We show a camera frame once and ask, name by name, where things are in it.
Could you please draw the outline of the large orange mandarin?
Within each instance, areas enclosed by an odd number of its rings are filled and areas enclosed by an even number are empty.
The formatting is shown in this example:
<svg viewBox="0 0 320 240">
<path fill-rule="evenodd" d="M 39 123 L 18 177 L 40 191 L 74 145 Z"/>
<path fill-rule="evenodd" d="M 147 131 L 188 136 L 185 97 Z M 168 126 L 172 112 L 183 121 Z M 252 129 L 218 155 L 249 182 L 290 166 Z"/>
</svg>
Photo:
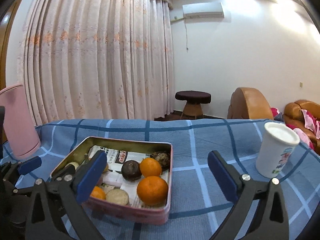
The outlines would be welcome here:
<svg viewBox="0 0 320 240">
<path fill-rule="evenodd" d="M 137 196 L 148 206 L 164 203 L 168 195 L 168 184 L 161 177 L 149 176 L 142 179 L 137 185 Z"/>
</svg>

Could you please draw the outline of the small orange piece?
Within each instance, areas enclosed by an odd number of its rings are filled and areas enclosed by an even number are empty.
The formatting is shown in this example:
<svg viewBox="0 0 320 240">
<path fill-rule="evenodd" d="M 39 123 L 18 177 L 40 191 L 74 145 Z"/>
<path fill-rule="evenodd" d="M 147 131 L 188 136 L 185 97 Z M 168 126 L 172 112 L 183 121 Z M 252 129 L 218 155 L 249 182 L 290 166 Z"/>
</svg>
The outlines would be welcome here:
<svg viewBox="0 0 320 240">
<path fill-rule="evenodd" d="M 94 198 L 98 198 L 98 199 L 102 199 L 102 200 L 105 200 L 106 199 L 106 193 L 105 191 L 98 187 L 98 186 L 95 186 L 90 194 L 91 197 L 94 197 Z"/>
</svg>

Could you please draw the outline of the pale cut fruit slice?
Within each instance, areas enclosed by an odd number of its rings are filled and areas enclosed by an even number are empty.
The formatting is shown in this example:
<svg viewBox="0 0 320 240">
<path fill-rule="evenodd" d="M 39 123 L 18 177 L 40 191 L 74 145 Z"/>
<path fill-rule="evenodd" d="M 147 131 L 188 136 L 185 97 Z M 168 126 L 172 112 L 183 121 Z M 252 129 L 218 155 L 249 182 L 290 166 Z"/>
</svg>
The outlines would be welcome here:
<svg viewBox="0 0 320 240">
<path fill-rule="evenodd" d="M 68 166 L 73 166 L 76 170 L 79 167 L 79 164 L 76 161 L 71 161 L 70 163 L 68 163 L 66 165 L 66 167 L 68 167 Z"/>
</svg>

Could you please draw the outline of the cut pale round fruit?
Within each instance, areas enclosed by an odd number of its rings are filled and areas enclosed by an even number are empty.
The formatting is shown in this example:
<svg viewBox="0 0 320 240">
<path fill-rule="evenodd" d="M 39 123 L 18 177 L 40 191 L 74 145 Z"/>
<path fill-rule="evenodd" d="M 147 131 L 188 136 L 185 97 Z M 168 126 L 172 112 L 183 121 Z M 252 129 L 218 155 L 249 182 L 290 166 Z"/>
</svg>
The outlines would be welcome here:
<svg viewBox="0 0 320 240">
<path fill-rule="evenodd" d="M 112 189 L 106 194 L 106 201 L 117 205 L 128 205 L 129 195 L 122 189 Z"/>
</svg>

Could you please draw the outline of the white printed paper packet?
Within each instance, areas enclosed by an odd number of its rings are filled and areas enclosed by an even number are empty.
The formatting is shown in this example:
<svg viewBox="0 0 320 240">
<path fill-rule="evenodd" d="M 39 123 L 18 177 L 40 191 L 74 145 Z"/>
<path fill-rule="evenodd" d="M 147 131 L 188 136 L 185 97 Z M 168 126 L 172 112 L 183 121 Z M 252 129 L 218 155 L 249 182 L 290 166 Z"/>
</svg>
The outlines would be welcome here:
<svg viewBox="0 0 320 240">
<path fill-rule="evenodd" d="M 88 158 L 102 151 L 107 169 L 91 196 L 134 208 L 163 208 L 169 195 L 170 154 L 163 151 L 138 153 L 94 145 Z"/>
</svg>

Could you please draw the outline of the pink metal tin box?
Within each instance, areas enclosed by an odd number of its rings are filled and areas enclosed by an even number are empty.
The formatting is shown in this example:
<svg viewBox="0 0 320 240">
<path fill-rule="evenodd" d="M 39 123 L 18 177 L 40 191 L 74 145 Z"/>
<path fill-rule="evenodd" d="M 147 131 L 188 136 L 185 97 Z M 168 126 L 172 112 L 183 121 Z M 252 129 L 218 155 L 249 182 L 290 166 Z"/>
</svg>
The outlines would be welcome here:
<svg viewBox="0 0 320 240">
<path fill-rule="evenodd" d="M 121 189 L 128 194 L 129 202 L 127 205 L 112 204 L 106 200 L 89 197 L 85 205 L 96 210 L 101 210 L 107 215 L 117 218 L 127 219 L 136 223 L 145 223 L 152 225 L 163 225 L 169 219 L 171 203 L 171 181 L 173 165 L 172 144 L 167 142 L 148 142 L 118 140 L 100 137 L 87 137 L 75 149 L 73 149 L 63 159 L 59 165 L 51 172 L 50 177 L 57 177 L 58 173 L 70 162 L 76 162 L 79 165 L 85 163 L 85 155 L 90 157 L 96 152 L 102 150 L 107 155 L 108 171 L 101 174 L 98 184 L 106 193 L 111 190 Z M 140 163 L 154 153 L 165 153 L 169 156 L 169 167 L 164 168 L 160 177 L 168 185 L 168 194 L 166 200 L 155 206 L 148 206 L 142 202 L 136 189 L 138 183 L 144 179 L 140 177 L 135 181 L 125 179 L 121 174 L 121 168 L 126 161 L 136 161 Z"/>
</svg>

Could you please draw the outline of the dark brown passion fruit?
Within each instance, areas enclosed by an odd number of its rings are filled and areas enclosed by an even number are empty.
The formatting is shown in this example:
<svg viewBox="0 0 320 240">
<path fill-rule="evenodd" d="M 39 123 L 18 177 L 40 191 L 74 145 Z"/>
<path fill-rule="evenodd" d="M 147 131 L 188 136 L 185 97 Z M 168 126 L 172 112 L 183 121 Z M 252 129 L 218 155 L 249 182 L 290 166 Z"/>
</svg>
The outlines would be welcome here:
<svg viewBox="0 0 320 240">
<path fill-rule="evenodd" d="M 125 180 L 136 181 L 141 178 L 139 163 L 135 160 L 126 161 L 121 168 L 121 174 Z"/>
</svg>

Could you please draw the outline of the blue checked tablecloth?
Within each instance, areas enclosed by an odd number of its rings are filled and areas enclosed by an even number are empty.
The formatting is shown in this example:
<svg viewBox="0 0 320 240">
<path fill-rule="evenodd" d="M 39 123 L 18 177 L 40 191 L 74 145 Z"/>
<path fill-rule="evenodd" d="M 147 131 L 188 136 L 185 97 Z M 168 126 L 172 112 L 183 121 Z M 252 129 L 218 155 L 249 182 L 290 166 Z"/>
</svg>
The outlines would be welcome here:
<svg viewBox="0 0 320 240">
<path fill-rule="evenodd" d="M 33 187 L 36 179 L 50 181 L 50 173 L 87 137 L 167 142 L 173 148 L 171 207 L 164 225 L 139 224 L 84 208 L 104 239 L 210 239 L 232 208 L 208 167 L 208 154 L 218 151 L 240 174 L 269 181 L 255 162 L 265 133 L 260 120 L 143 121 L 79 119 L 37 126 L 41 146 L 34 156 L 42 165 L 18 177 L 8 195 Z M 296 239 L 319 205 L 319 155 L 304 142 L 296 146 L 279 179 L 289 220 L 289 239 Z"/>
</svg>

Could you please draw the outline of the white paper cup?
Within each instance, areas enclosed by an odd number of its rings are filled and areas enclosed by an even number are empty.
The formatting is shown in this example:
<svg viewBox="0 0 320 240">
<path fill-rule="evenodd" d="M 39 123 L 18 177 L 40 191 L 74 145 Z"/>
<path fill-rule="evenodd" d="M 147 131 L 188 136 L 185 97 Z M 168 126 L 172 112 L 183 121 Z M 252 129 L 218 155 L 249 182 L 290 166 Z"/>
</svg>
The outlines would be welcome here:
<svg viewBox="0 0 320 240">
<path fill-rule="evenodd" d="M 274 178 L 286 165 L 291 153 L 300 143 L 300 138 L 285 124 L 267 122 L 264 124 L 264 129 L 255 167 L 262 176 Z"/>
</svg>

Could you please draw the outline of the wrinkled dark passion fruit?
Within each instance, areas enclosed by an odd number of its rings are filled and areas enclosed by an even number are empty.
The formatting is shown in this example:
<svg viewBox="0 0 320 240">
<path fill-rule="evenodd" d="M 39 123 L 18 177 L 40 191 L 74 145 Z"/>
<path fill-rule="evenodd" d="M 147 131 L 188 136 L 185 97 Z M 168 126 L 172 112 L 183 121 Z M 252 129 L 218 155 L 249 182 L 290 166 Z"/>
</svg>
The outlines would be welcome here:
<svg viewBox="0 0 320 240">
<path fill-rule="evenodd" d="M 150 155 L 152 159 L 158 161 L 162 167 L 162 171 L 166 171 L 170 167 L 170 155 L 165 152 L 154 152 Z"/>
</svg>

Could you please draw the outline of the brown leather sofa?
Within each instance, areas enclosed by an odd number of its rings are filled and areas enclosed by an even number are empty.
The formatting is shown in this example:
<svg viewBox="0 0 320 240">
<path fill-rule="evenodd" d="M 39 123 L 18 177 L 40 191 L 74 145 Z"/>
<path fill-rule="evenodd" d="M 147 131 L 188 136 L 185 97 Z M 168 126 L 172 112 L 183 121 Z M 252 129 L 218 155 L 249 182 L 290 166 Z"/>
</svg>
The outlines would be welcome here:
<svg viewBox="0 0 320 240">
<path fill-rule="evenodd" d="M 304 122 L 305 128 L 310 129 L 319 140 L 319 104 L 309 100 L 297 100 L 285 106 L 284 115 Z"/>
</svg>

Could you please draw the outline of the pink floral curtain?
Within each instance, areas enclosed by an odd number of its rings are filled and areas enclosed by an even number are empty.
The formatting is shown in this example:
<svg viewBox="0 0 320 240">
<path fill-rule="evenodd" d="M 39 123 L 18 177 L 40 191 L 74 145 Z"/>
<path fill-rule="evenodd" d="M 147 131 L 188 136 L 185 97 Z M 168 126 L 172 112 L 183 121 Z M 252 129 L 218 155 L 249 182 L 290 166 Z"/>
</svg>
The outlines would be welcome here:
<svg viewBox="0 0 320 240">
<path fill-rule="evenodd" d="M 170 0 L 33 0 L 17 76 L 35 124 L 174 107 Z"/>
</svg>

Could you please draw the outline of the wooden door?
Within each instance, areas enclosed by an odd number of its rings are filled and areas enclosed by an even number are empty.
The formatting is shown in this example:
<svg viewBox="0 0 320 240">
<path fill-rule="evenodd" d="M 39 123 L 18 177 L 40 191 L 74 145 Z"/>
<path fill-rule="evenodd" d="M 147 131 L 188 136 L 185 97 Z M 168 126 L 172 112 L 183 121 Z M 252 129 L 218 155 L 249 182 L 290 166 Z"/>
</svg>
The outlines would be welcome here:
<svg viewBox="0 0 320 240">
<path fill-rule="evenodd" d="M 12 22 L 10 20 L 14 6 L 11 6 L 1 21 L 1 89 L 5 88 L 5 62 L 8 48 L 8 39 Z"/>
</svg>

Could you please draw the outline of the dark round wicker stool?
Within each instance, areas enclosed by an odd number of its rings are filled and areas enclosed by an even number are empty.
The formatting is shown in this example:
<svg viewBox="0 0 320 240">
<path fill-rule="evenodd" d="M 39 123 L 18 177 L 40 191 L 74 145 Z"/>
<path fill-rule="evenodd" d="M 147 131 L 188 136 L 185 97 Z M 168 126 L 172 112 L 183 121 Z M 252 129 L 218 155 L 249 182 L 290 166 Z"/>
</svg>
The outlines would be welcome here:
<svg viewBox="0 0 320 240">
<path fill-rule="evenodd" d="M 184 90 L 175 94 L 175 99 L 179 101 L 186 101 L 185 107 L 182 111 L 180 119 L 184 116 L 193 116 L 195 119 L 203 117 L 202 104 L 211 103 L 212 96 L 206 92 Z"/>
</svg>

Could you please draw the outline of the white wall air conditioner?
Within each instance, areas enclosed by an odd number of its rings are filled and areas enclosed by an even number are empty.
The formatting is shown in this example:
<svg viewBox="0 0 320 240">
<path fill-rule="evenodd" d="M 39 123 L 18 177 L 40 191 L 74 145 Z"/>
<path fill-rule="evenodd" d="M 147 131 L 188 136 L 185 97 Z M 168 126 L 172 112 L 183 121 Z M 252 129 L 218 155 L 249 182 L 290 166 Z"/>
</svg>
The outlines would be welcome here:
<svg viewBox="0 0 320 240">
<path fill-rule="evenodd" d="M 216 2 L 184 4 L 182 10 L 184 18 L 225 17 L 222 4 Z"/>
</svg>

